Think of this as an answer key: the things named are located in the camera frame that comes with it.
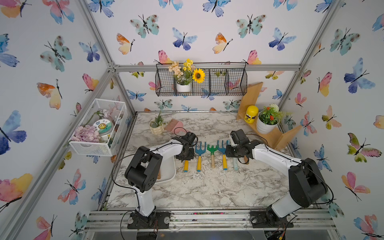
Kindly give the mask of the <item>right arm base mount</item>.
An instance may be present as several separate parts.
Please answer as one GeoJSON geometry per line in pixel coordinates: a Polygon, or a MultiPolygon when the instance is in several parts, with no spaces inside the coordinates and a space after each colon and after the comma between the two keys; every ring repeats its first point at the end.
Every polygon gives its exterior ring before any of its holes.
{"type": "Polygon", "coordinates": [[[250,222],[253,228],[293,228],[294,224],[287,217],[279,218],[273,211],[252,211],[250,222]]]}

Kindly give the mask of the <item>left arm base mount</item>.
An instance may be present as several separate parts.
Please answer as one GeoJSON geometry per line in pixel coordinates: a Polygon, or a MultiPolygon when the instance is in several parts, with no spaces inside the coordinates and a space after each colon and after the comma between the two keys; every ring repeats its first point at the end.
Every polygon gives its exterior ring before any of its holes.
{"type": "Polygon", "coordinates": [[[169,212],[158,212],[154,210],[148,217],[141,215],[135,211],[130,214],[128,219],[127,228],[144,230],[144,229],[168,229],[171,221],[171,214],[169,212]]]}

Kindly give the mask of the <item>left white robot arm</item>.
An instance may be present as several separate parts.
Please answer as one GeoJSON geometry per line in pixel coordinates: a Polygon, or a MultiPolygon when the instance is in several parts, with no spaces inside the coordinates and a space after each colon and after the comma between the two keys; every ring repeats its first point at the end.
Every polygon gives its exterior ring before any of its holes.
{"type": "Polygon", "coordinates": [[[125,178],[136,191],[138,199],[137,211],[143,217],[149,217],[155,211],[152,197],[152,187],[156,183],[163,160],[178,159],[189,161],[195,157],[194,146],[198,137],[191,132],[179,137],[173,137],[169,142],[159,147],[147,148],[141,146],[126,169],[125,178]]]}

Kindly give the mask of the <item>white storage box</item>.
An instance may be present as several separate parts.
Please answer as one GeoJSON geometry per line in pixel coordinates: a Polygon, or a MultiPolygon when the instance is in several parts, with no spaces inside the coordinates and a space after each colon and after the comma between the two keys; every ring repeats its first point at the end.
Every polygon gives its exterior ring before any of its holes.
{"type": "Polygon", "coordinates": [[[176,176],[175,158],[163,159],[160,167],[160,179],[156,180],[156,185],[171,182],[176,176]]]}

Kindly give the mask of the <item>light teal hand fork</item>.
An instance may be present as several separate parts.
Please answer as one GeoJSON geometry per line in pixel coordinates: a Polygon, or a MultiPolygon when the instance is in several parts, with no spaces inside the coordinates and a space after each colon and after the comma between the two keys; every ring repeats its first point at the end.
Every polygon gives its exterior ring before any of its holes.
{"type": "Polygon", "coordinates": [[[233,167],[234,167],[235,171],[239,170],[238,159],[237,158],[233,158],[233,167]]]}

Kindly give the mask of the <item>blue rake yellow handle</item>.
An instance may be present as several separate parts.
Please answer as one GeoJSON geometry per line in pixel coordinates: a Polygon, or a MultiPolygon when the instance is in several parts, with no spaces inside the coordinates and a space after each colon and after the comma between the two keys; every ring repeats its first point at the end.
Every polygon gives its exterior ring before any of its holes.
{"type": "Polygon", "coordinates": [[[217,141],[217,145],[218,145],[218,150],[220,153],[222,153],[222,157],[223,157],[223,170],[226,171],[228,169],[228,164],[227,164],[227,156],[226,156],[226,146],[227,146],[227,143],[228,141],[225,143],[224,141],[217,141]]]}

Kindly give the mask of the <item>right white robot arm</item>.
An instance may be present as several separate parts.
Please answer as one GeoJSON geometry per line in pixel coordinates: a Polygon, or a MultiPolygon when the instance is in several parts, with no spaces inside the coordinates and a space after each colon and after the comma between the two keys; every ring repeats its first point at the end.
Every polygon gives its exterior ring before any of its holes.
{"type": "Polygon", "coordinates": [[[293,158],[258,140],[251,141],[243,130],[232,131],[230,138],[231,144],[225,151],[227,157],[257,160],[288,177],[289,192],[267,208],[267,216],[271,220],[281,220],[299,209],[307,208],[329,191],[314,160],[293,158]]]}

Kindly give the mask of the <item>green rake wooden handle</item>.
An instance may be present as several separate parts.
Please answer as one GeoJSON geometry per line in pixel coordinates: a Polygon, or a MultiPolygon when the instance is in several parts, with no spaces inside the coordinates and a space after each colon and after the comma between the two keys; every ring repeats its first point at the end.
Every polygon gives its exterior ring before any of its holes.
{"type": "Polygon", "coordinates": [[[211,166],[215,168],[215,152],[218,151],[218,146],[207,145],[207,150],[211,153],[211,166]]]}

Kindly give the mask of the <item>blue fork yellow handle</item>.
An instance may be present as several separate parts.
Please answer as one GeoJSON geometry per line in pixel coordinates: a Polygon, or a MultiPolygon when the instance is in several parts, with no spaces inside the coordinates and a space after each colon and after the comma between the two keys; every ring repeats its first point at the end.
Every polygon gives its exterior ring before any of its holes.
{"type": "Polygon", "coordinates": [[[198,142],[196,147],[195,147],[195,152],[198,155],[198,163],[197,163],[197,172],[202,171],[202,155],[206,152],[207,150],[207,143],[204,142],[198,142]]]}

